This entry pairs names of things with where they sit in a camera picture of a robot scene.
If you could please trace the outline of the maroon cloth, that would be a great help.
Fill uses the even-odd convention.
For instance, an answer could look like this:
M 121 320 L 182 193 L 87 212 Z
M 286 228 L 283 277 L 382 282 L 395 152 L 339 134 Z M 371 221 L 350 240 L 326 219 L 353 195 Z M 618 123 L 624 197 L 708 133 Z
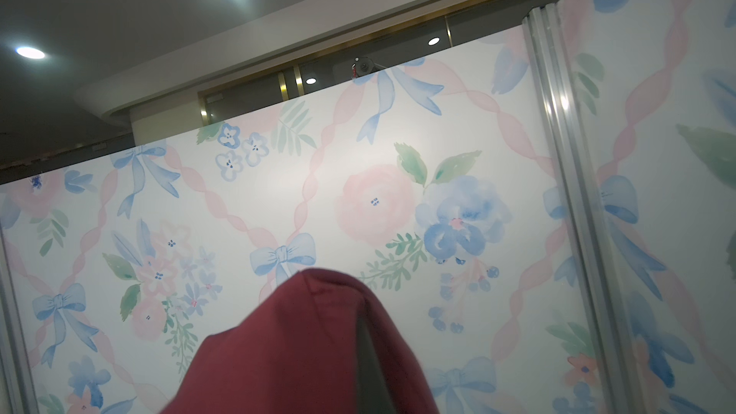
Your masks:
M 308 268 L 206 337 L 167 413 L 435 413 L 421 365 L 362 282 Z

